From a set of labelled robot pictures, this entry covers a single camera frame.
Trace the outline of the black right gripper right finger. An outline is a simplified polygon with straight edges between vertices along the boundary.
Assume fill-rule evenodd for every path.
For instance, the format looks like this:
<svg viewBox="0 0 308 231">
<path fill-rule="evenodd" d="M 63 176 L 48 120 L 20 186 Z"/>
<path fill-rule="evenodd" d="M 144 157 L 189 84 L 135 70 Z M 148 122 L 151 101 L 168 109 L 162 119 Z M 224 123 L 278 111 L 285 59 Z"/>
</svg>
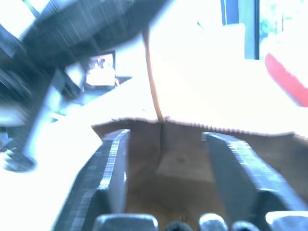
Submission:
<svg viewBox="0 0 308 231">
<path fill-rule="evenodd" d="M 204 132 L 216 186 L 232 221 L 267 225 L 266 214 L 307 211 L 308 205 L 283 176 L 249 144 L 231 135 Z"/>
</svg>

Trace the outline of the dark round table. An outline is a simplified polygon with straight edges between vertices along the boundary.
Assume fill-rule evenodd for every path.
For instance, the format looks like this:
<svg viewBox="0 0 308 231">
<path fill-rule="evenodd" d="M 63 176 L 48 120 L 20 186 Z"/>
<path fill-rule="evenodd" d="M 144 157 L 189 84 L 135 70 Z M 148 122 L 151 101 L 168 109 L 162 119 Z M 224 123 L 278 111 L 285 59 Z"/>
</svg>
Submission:
<svg viewBox="0 0 308 231">
<path fill-rule="evenodd" d="M 73 63 L 134 38 L 168 1 L 51 0 L 24 46 L 38 63 Z"/>
</svg>

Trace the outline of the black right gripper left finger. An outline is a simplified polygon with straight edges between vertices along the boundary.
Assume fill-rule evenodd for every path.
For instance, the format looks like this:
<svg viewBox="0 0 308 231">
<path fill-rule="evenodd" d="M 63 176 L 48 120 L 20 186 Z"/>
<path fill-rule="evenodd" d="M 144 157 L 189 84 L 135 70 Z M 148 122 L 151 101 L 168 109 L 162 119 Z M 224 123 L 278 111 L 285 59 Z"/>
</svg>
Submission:
<svg viewBox="0 0 308 231">
<path fill-rule="evenodd" d="M 51 231 L 92 231 L 98 216 L 124 212 L 129 139 L 129 129 L 103 136 L 78 172 Z"/>
</svg>

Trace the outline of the brown cardboard box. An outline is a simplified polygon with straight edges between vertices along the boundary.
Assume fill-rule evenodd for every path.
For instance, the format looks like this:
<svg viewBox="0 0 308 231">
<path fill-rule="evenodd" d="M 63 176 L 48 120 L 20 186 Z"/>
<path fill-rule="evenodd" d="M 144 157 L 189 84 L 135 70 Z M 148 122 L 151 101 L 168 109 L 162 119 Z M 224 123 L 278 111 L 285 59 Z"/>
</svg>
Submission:
<svg viewBox="0 0 308 231">
<path fill-rule="evenodd" d="M 169 0 L 144 29 L 147 74 L 110 92 L 94 123 L 103 138 L 129 129 L 128 204 L 93 231 L 308 231 L 307 211 L 232 221 L 204 132 L 249 144 L 308 205 L 308 107 L 245 56 L 245 25 L 225 26 L 220 0 Z M 308 87 L 308 33 L 288 24 L 268 53 Z"/>
</svg>

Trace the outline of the red plush toy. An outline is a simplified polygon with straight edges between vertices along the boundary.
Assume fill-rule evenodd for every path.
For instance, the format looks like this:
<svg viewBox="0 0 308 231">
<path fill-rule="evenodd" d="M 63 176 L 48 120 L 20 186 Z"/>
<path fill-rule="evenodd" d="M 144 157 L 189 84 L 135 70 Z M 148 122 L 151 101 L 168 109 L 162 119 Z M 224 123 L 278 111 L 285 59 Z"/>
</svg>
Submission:
<svg viewBox="0 0 308 231">
<path fill-rule="evenodd" d="M 308 87 L 271 53 L 268 53 L 264 60 L 269 75 L 285 90 L 293 100 L 303 107 L 308 107 Z"/>
</svg>

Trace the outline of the computer monitor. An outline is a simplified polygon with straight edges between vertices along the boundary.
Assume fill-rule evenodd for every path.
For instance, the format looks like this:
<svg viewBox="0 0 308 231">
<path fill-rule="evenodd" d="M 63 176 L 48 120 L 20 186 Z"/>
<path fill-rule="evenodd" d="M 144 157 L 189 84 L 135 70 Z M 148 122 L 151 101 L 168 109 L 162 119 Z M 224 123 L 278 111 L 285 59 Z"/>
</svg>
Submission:
<svg viewBox="0 0 308 231">
<path fill-rule="evenodd" d="M 86 62 L 85 87 L 91 90 L 113 90 L 117 86 L 115 51 L 92 56 Z"/>
</svg>

